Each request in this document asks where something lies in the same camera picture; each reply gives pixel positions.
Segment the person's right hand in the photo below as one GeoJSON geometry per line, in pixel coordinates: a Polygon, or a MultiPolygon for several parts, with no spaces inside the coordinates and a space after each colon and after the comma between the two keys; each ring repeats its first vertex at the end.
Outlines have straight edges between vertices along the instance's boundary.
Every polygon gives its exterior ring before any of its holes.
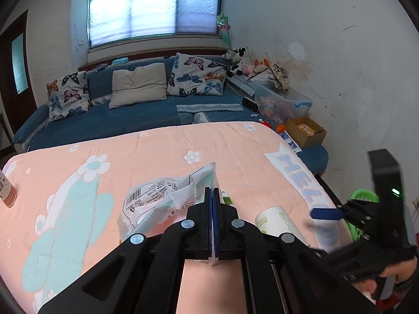
{"type": "MultiPolygon", "coordinates": [[[[407,281],[411,276],[413,276],[415,270],[417,269],[417,266],[418,258],[413,257],[413,259],[408,261],[388,265],[380,274],[380,276],[382,278],[395,276],[396,282],[401,283],[403,281],[407,281]]],[[[377,283],[374,279],[367,279],[358,284],[357,287],[360,291],[373,293],[374,291],[376,291],[377,283]]]]}

